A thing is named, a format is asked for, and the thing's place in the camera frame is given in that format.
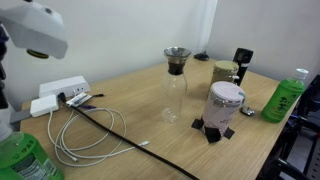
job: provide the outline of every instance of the wooden table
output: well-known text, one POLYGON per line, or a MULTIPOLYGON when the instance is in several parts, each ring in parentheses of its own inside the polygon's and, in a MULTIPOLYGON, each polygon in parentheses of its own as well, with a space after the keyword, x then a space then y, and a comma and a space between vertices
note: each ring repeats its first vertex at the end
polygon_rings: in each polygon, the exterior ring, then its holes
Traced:
MULTIPOLYGON (((272 124, 261 117, 261 111, 278 82, 247 72, 241 87, 247 94, 247 104, 256 111, 255 116, 248 117, 237 111, 230 124, 230 128, 235 130, 233 137, 208 144, 202 132, 191 128, 191 124, 204 110, 213 63, 212 60, 202 62, 192 58, 187 61, 185 75, 188 92, 182 119, 173 124, 164 122, 160 117, 160 84, 167 71, 166 63, 91 84, 90 94, 104 93, 106 96, 93 98, 88 104, 121 112, 127 124, 127 138, 136 143, 150 141, 146 149, 200 179, 255 179, 286 122, 272 124)), ((51 126, 53 137, 70 113, 71 110, 62 104, 54 112, 51 126)), ((90 116, 107 127, 110 125, 104 114, 94 113, 90 116)), ((63 165, 58 162, 48 139, 48 119, 49 115, 44 115, 25 120, 21 124, 21 131, 33 134, 40 141, 51 159, 62 169, 66 179, 187 179, 175 169, 136 149, 90 167, 63 165)), ((114 131, 122 133, 119 117, 116 117, 116 121, 114 131)), ((79 147, 95 142, 104 134, 87 120, 80 119, 67 131, 66 142, 70 147, 79 147)), ((117 142, 117 139, 109 137, 101 145, 82 154, 105 154, 117 142)), ((127 147, 129 145, 123 143, 120 149, 127 147)))

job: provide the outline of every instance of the white cable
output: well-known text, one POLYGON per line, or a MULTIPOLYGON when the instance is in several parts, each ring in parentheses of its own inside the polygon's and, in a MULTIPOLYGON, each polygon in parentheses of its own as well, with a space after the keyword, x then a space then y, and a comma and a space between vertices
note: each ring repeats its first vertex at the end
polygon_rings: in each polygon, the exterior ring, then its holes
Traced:
MULTIPOLYGON (((124 132, 123 132, 122 136, 125 137, 126 132, 127 132, 127 128, 126 128, 126 123, 125 123, 124 117, 121 115, 121 113, 119 113, 118 111, 112 110, 112 109, 105 109, 105 108, 90 109, 90 110, 84 111, 84 113, 88 114, 88 113, 96 112, 96 111, 106 111, 110 115, 110 118, 111 118, 111 125, 109 127, 110 130, 112 130, 112 128, 114 126, 114 122, 115 122, 115 118, 114 118, 113 114, 114 113, 118 114, 121 117, 121 120, 122 120, 122 123, 123 123, 123 126, 124 126, 124 132)), ((59 130, 59 132, 57 134, 57 137, 56 137, 56 140, 54 141, 52 136, 51 136, 51 131, 50 131, 50 125, 51 125, 51 121, 52 121, 53 112, 52 112, 52 110, 50 110, 50 117, 49 117, 48 126, 47 126, 47 128, 48 128, 48 136, 49 136, 50 141, 54 145, 55 154, 56 154, 58 160, 61 163, 65 164, 65 165, 68 165, 68 166, 73 166, 73 167, 92 166, 92 165, 100 163, 101 161, 105 160, 108 157, 115 156, 115 155, 118 155, 120 153, 129 151, 129 150, 132 150, 132 149, 135 148, 135 147, 131 147, 131 148, 128 148, 128 149, 124 149, 124 150, 115 152, 119 148, 121 143, 122 143, 122 141, 119 141, 119 143, 116 145, 116 147, 111 152, 109 152, 109 153, 107 153, 105 155, 83 156, 83 155, 79 155, 79 154, 75 153, 75 151, 81 151, 81 150, 84 150, 84 149, 89 149, 89 148, 99 144, 105 138, 108 137, 109 133, 107 133, 100 140, 98 140, 97 142, 95 142, 95 143, 93 143, 91 145, 87 145, 85 147, 80 147, 80 148, 72 148, 72 149, 68 148, 67 145, 65 144, 65 137, 64 137, 65 132, 72 125, 72 123, 74 123, 76 120, 78 120, 79 117, 81 117, 79 114, 74 116, 74 117, 72 117, 73 113, 74 113, 74 111, 72 110, 70 117, 68 118, 66 123, 63 125, 63 127, 59 130), (62 158, 60 157, 60 155, 58 153, 58 149, 60 149, 65 155, 69 156, 70 159, 72 159, 74 162, 78 162, 78 158, 79 159, 98 159, 98 160, 95 161, 95 162, 92 162, 92 163, 87 163, 87 164, 71 164, 71 163, 68 163, 68 162, 65 162, 64 160, 62 160, 62 158)), ((148 144, 149 144, 148 141, 144 141, 143 143, 139 144, 139 146, 145 146, 145 145, 148 145, 148 144)))

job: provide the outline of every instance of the bottle cap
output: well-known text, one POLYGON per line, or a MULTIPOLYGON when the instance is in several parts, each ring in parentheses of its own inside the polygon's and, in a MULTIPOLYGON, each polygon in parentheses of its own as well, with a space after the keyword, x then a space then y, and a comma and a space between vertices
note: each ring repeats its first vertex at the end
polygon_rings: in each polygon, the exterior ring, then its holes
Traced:
POLYGON ((306 79, 308 73, 309 73, 309 71, 307 71, 305 69, 298 68, 298 69, 296 69, 295 73, 293 74, 293 77, 303 80, 303 79, 306 79))
POLYGON ((0 121, 0 142, 7 139, 12 134, 12 129, 4 122, 0 121))

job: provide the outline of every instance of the power adapter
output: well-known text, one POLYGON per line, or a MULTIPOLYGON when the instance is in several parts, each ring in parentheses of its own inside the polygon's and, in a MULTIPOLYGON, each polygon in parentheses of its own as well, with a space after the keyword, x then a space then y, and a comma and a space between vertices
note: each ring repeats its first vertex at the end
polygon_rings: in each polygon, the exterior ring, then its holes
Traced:
POLYGON ((30 114, 33 117, 38 117, 50 113, 50 110, 56 111, 58 109, 59 104, 56 95, 49 95, 33 100, 31 102, 30 114))

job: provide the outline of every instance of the power strip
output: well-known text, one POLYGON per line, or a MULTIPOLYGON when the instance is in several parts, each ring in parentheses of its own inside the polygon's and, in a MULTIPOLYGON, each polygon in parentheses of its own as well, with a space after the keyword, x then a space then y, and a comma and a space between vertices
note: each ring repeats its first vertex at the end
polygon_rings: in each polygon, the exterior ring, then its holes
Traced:
POLYGON ((58 81, 53 81, 40 85, 39 97, 46 97, 49 95, 58 95, 64 93, 66 97, 74 96, 82 92, 90 91, 90 86, 83 76, 76 76, 58 81))

